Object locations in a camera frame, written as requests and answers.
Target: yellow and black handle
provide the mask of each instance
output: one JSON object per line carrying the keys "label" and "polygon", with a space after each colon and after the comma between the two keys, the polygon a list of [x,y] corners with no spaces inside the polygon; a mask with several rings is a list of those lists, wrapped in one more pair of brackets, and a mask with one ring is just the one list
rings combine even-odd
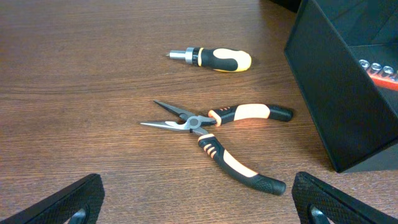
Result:
{"label": "yellow and black handle", "polygon": [[273,195],[282,195],[285,192],[286,184],[284,182],[263,176],[242,165],[221,145],[213,134],[201,136],[198,144],[227,174],[240,183]]}
{"label": "yellow and black handle", "polygon": [[196,47],[192,53],[192,64],[210,67],[219,72],[242,72],[250,67],[251,57],[242,50]]}
{"label": "yellow and black handle", "polygon": [[246,118],[275,119],[288,122],[293,117],[293,112],[287,108],[274,105],[247,104],[229,106],[227,108],[211,110],[208,116],[216,119],[216,126]]}

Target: toolbox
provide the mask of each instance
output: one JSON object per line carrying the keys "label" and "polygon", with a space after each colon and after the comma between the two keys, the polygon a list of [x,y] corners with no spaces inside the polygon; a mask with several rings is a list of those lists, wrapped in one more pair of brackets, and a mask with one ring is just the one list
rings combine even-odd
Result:
{"label": "toolbox", "polygon": [[398,91],[358,62],[398,70],[398,1],[303,0],[285,55],[335,170],[398,169]]}

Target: ratchet screwdriver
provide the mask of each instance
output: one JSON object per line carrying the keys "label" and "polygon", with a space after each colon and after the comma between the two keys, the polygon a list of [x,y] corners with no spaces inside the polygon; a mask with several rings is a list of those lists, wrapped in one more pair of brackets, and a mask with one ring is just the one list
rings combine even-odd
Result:
{"label": "ratchet screwdriver", "polygon": [[242,72],[251,65],[248,53],[226,48],[188,47],[186,50],[171,50],[166,56],[185,60],[186,63],[199,67],[210,67],[219,72]]}

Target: wooden table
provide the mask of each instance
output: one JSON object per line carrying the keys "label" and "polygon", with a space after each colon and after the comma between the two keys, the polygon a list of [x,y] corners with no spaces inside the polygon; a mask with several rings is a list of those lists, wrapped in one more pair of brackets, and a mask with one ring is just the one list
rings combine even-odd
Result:
{"label": "wooden table", "polygon": [[[16,1],[0,11],[0,220],[90,173],[106,196],[98,223],[298,223],[298,171],[398,217],[398,171],[337,174],[283,49],[295,14],[270,1]],[[218,73],[171,61],[188,46],[249,52],[252,67]],[[249,189],[197,137],[139,125],[243,103],[294,108],[289,123],[207,128],[239,161],[283,180]]]}

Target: hand tool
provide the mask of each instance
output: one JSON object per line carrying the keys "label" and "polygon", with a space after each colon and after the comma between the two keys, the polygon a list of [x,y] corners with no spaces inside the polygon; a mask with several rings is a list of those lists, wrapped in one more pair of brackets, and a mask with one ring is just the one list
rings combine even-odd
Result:
{"label": "hand tool", "polygon": [[379,63],[372,63],[371,66],[368,68],[369,75],[376,75],[381,70],[381,65]]}
{"label": "hand tool", "polygon": [[383,69],[380,72],[380,77],[381,78],[388,78],[391,75],[394,74],[394,69],[391,68],[390,66],[384,66]]}
{"label": "hand tool", "polygon": [[238,162],[231,154],[220,144],[214,134],[209,134],[202,126],[220,126],[232,121],[246,118],[270,118],[279,121],[290,121],[293,116],[291,110],[279,106],[266,106],[262,104],[248,104],[239,106],[230,106],[218,110],[210,110],[209,117],[195,115],[189,111],[176,108],[174,106],[161,103],[155,100],[155,103],[179,116],[186,121],[184,124],[177,124],[174,121],[156,121],[144,122],[141,124],[163,128],[172,131],[182,131],[196,134],[199,137],[198,144],[207,154],[213,158],[216,163],[231,177],[241,183],[262,192],[282,195],[285,192],[286,184],[254,172]]}
{"label": "hand tool", "polygon": [[371,65],[367,60],[359,60],[359,64],[363,67],[363,69],[367,70]]}
{"label": "hand tool", "polygon": [[204,49],[189,47],[184,50],[171,50],[166,56],[171,59],[185,60],[186,63],[199,67],[210,67],[219,72],[242,72],[251,65],[251,57],[242,50]]}

